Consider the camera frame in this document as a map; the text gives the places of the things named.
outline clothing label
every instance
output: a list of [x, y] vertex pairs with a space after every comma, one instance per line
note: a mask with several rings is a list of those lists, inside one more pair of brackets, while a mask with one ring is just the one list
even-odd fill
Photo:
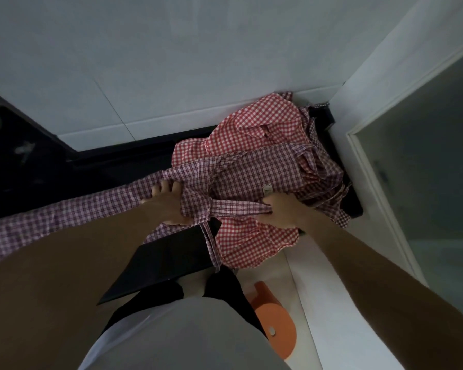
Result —
[[263, 186], [264, 197], [271, 195], [273, 192], [272, 184], [266, 184]]

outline orange plastic stool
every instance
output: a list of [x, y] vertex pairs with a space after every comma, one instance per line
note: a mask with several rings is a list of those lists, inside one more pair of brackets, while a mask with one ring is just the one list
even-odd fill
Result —
[[257, 297], [250, 301], [271, 347], [284, 360], [297, 343], [297, 329], [292, 318], [263, 281], [254, 284]]

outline right hand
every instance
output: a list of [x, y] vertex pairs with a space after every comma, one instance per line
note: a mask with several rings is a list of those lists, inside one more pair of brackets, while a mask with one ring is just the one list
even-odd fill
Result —
[[271, 205], [271, 214], [254, 216], [262, 224], [270, 224], [278, 228], [299, 227], [302, 217], [308, 215], [309, 207], [298, 201], [293, 194], [272, 193], [263, 199], [265, 204]]

